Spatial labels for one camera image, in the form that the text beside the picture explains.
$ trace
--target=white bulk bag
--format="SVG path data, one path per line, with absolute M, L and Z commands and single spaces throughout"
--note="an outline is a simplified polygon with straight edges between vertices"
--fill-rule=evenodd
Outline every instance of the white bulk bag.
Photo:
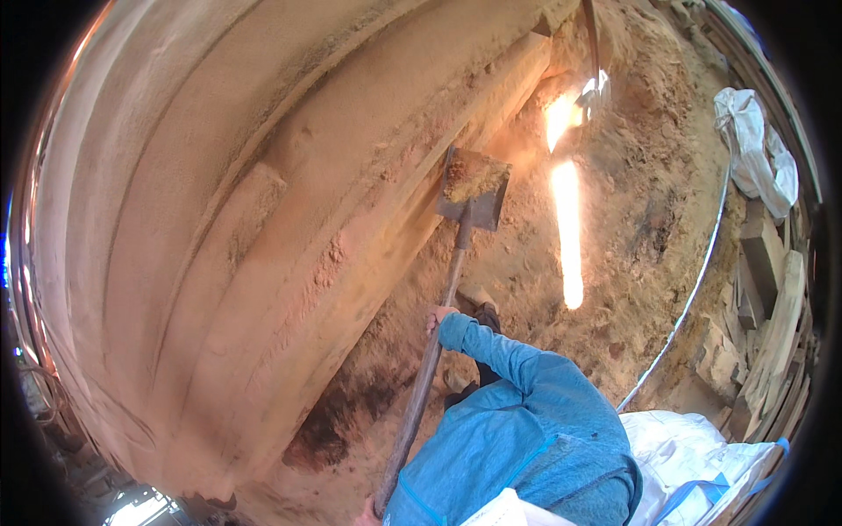
M 682 486 L 686 497 L 673 499 L 670 505 L 677 506 L 658 524 L 710 524 L 741 488 L 754 487 L 763 460 L 775 447 L 771 442 L 729 444 L 713 424 L 695 413 L 628 412 L 620 420 L 643 473 L 643 495 L 629 526 L 654 524 Z M 704 483 L 687 484 L 691 481 Z
M 731 177 L 746 197 L 760 197 L 776 220 L 798 199 L 795 159 L 767 126 L 753 89 L 724 88 L 713 98 L 715 126 L 731 151 Z M 770 165 L 766 157 L 772 157 Z

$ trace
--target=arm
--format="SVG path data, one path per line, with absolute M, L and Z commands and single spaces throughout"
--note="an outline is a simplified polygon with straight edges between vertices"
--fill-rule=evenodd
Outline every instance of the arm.
M 495 334 L 456 312 L 442 320 L 439 341 L 488 364 L 524 394 L 530 411 L 562 423 L 567 434 L 591 439 L 597 433 L 628 444 L 614 407 L 570 359 Z
M 478 362 L 488 364 L 495 373 L 512 382 L 527 396 L 532 393 L 538 376 L 546 371 L 547 366 L 556 369 L 552 366 L 570 364 L 578 372 L 575 364 L 563 356 L 495 334 L 490 328 L 479 325 L 474 318 L 456 312 L 442 320 L 439 341 L 445 349 L 465 353 Z M 557 382 L 565 381 L 564 374 L 553 376 Z

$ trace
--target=hand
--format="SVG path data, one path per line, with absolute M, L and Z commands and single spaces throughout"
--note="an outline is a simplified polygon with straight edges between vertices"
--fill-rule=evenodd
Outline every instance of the hand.
M 429 314 L 427 316 L 427 336 L 433 334 L 435 324 L 438 323 L 439 325 L 441 325 L 441 322 L 445 319 L 445 316 L 447 316 L 451 312 L 459 312 L 459 309 L 455 307 L 443 307 L 438 305 L 430 307 Z
M 368 497 L 365 499 L 362 515 L 354 520 L 354 526 L 381 526 L 381 524 L 383 522 L 374 514 L 374 498 Z

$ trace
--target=shovel blade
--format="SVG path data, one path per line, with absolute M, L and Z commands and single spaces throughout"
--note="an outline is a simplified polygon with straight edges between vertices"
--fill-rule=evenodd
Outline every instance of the shovel blade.
M 445 197 L 445 188 L 447 186 L 447 173 L 450 169 L 450 161 L 453 154 L 456 152 L 455 146 L 450 146 L 447 150 L 445 158 L 445 173 L 441 181 L 441 190 L 439 191 L 439 200 L 435 204 L 435 213 L 446 217 L 447 219 L 459 222 L 462 217 L 462 212 L 468 204 L 468 200 L 454 203 Z M 509 180 L 504 179 L 502 183 L 495 189 L 489 190 L 477 197 L 470 198 L 473 201 L 471 207 L 471 226 L 482 228 L 487 231 L 496 232 L 497 225 L 500 222 L 500 210 L 503 209 L 503 198 L 506 195 L 506 188 L 509 186 Z

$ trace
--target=dirt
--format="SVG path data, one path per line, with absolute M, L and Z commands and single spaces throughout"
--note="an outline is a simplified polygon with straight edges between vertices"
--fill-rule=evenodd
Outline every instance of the dirt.
M 647 3 L 600 2 L 595 10 L 613 99 L 547 152 L 543 109 L 587 79 L 577 13 L 558 34 L 578 40 L 554 43 L 552 76 L 482 152 L 513 168 L 498 232 L 474 232 L 462 280 L 482 284 L 498 302 L 506 335 L 568 356 L 617 404 L 663 346 L 699 273 L 728 161 L 712 127 L 712 99 L 727 78 Z M 584 302 L 575 311 L 564 307 L 549 191 L 551 169 L 568 158 L 579 174 L 584 278 Z M 726 267 L 738 220 L 729 214 L 714 255 Z M 449 221 L 436 230 L 283 460 L 264 483 L 241 488 L 238 510 L 279 523 L 347 523 L 359 512 L 391 451 L 424 349 L 424 313 L 444 284 L 455 233 Z M 710 276 L 706 283 L 725 279 Z M 715 283 L 704 289 L 700 309 L 707 291 L 719 293 Z M 672 356 L 683 355 L 685 341 L 679 337 Z M 444 353 L 413 452 L 440 420 L 446 369 L 477 379 L 472 360 Z M 677 385 L 683 373 L 665 368 L 659 384 L 672 382 L 670 375 Z
M 457 149 L 450 160 L 447 183 L 443 190 L 452 203 L 463 203 L 500 188 L 509 180 L 512 165 L 476 151 Z

